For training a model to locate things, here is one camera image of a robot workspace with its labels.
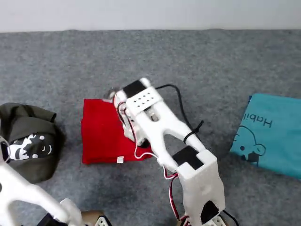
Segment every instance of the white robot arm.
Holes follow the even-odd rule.
[[[138,145],[147,139],[158,163],[178,174],[190,224],[202,226],[218,216],[225,209],[225,196],[216,157],[173,114],[150,82],[142,78],[129,84],[116,93],[113,102],[124,122],[125,136]],[[187,138],[187,146],[171,156],[164,134],[180,140]]]
[[[125,136],[136,145],[142,145],[147,139],[158,163],[178,175],[183,187],[186,221],[192,226],[224,226],[218,217],[225,208],[225,197],[216,157],[206,150],[185,123],[177,119],[150,82],[143,78],[131,83],[116,93],[113,103]],[[180,140],[186,138],[187,146],[171,156],[165,147],[164,134]],[[43,189],[15,172],[1,153],[0,150],[0,226],[20,225],[11,209],[11,203],[16,200],[43,207],[57,222],[53,225],[92,226],[83,222],[80,210],[72,201],[65,199],[58,203]],[[96,224],[110,225],[106,219]]]

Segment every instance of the red fabric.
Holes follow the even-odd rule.
[[[100,99],[84,99],[81,136],[83,163],[117,162],[119,156],[124,156],[124,161],[139,161],[134,156],[135,143],[124,136],[122,123],[112,103]],[[152,151],[150,147],[139,147],[137,155],[144,152]],[[140,160],[150,157],[151,155],[145,155]]]

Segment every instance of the teal cloth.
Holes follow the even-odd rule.
[[[254,94],[230,151],[301,179],[301,99]]]

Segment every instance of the cartoon mouse print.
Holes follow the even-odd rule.
[[[10,159],[12,160],[25,160],[36,159],[39,157],[45,157],[52,153],[52,146],[44,144],[45,136],[30,134],[24,139],[15,140],[10,145]],[[37,145],[38,149],[31,148],[32,145]]]
[[[240,126],[234,136],[232,150],[241,153],[242,160],[256,163],[266,152],[266,147],[257,143],[255,134],[246,126]]]

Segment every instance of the white wire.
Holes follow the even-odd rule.
[[[165,178],[166,180],[171,180],[172,178],[176,177],[176,175],[167,177],[167,176],[165,175],[165,170],[166,170],[166,169],[165,169],[164,166],[162,166],[162,167],[163,167],[163,176],[164,176],[164,178]]]
[[[9,152],[8,158],[4,161],[6,163],[10,159],[10,154],[11,154],[10,146],[9,146],[9,143],[7,142],[7,140],[4,139],[2,136],[0,136],[0,143],[5,143],[6,146],[8,147],[8,152]]]
[[[154,153],[151,153],[151,152],[144,152],[142,155],[137,156],[137,149],[138,149],[137,136],[136,136],[136,133],[135,133],[135,131],[134,131],[134,127],[133,127],[131,121],[129,120],[129,117],[128,117],[127,114],[126,114],[126,117],[127,117],[127,119],[128,119],[128,122],[129,122],[129,123],[131,124],[131,126],[132,126],[132,127],[131,127],[131,130],[132,130],[132,134],[133,134],[133,136],[134,136],[134,141],[135,141],[135,151],[134,151],[134,156],[135,156],[135,158],[141,159],[143,156],[149,154],[149,155],[151,155],[151,156],[153,156],[153,157],[155,157],[155,158],[157,159],[158,156],[156,156]]]

